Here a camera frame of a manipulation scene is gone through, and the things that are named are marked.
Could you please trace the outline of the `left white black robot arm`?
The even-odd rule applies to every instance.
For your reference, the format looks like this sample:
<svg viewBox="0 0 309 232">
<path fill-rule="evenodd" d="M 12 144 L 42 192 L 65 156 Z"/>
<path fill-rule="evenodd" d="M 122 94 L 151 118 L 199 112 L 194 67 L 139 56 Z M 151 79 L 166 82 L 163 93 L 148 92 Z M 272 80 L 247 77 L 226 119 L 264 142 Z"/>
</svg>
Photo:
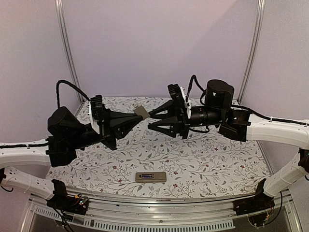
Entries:
<svg viewBox="0 0 309 232">
<path fill-rule="evenodd" d="M 124 138 L 143 117 L 135 113 L 121 113 L 107 109 L 102 96 L 89 100 L 90 122 L 81 123 L 65 107 L 59 107 L 49 118 L 47 129 L 51 136 L 45 140 L 23 144 L 4 144 L 0 147 L 0 185 L 34 193 L 47 201 L 49 207 L 60 210 L 86 209 L 88 199 L 81 194 L 67 194 L 62 181 L 39 179 L 17 170 L 21 165 L 61 167 L 76 159 L 76 151 L 102 143 L 111 150 L 116 141 Z"/>
</svg>

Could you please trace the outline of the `beige battery cover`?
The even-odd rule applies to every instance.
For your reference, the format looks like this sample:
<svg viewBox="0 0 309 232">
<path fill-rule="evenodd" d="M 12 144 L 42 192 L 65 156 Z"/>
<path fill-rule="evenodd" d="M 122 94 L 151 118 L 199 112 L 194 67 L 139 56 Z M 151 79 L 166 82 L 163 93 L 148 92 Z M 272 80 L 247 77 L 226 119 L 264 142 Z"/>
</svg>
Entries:
<svg viewBox="0 0 309 232">
<path fill-rule="evenodd" d="M 134 104 L 133 107 L 134 107 L 133 112 L 136 115 L 141 116 L 143 118 L 143 120 L 150 117 L 150 114 L 147 112 L 147 110 L 141 104 Z"/>
</svg>

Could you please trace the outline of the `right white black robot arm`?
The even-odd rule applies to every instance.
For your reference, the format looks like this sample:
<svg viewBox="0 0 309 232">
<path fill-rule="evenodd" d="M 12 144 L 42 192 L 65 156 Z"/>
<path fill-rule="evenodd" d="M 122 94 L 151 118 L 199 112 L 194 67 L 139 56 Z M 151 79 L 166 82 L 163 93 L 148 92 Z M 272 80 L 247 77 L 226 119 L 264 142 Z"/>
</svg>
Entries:
<svg viewBox="0 0 309 232">
<path fill-rule="evenodd" d="M 232 104 L 234 88 L 228 83 L 212 79 L 201 95 L 201 106 L 191 106 L 189 94 L 177 84 L 168 85 L 171 100 L 152 110 L 149 115 L 156 122 L 149 129 L 170 137 L 188 137 L 189 131 L 200 126 L 215 126 L 218 132 L 234 141 L 269 141 L 294 145 L 299 152 L 273 176 L 260 181 L 255 196 L 250 199 L 254 211 L 261 210 L 295 181 L 309 173 L 309 124 L 284 118 L 263 116 L 247 107 Z"/>
</svg>

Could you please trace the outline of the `beige remote control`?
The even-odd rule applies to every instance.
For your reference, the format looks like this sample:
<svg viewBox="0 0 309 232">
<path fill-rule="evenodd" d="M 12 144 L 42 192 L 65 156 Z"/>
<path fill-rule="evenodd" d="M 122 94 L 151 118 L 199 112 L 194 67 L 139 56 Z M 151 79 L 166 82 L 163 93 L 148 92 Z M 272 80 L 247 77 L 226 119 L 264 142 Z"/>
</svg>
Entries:
<svg viewBox="0 0 309 232">
<path fill-rule="evenodd" d="M 144 172 L 135 175 L 135 182 L 137 183 L 165 183 L 166 181 L 165 172 Z"/>
</svg>

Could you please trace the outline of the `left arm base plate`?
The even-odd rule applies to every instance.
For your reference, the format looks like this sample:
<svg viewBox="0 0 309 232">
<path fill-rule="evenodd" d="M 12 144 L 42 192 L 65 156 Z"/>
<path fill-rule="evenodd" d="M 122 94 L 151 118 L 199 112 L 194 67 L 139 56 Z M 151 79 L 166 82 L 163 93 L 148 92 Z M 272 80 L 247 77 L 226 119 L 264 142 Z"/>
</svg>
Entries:
<svg viewBox="0 0 309 232">
<path fill-rule="evenodd" d="M 50 200 L 47 200 L 47 206 L 64 212 L 86 215 L 89 198 L 82 194 L 75 196 L 55 195 Z"/>
</svg>

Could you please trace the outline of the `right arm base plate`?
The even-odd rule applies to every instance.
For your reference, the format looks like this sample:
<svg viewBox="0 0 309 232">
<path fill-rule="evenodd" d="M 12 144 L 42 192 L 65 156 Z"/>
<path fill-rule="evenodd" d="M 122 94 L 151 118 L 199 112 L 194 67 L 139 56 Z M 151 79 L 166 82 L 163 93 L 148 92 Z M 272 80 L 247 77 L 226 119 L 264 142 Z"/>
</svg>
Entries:
<svg viewBox="0 0 309 232">
<path fill-rule="evenodd" d="M 274 198 L 268 196 L 252 196 L 233 201 L 233 210 L 237 216 L 266 210 L 274 206 Z"/>
</svg>

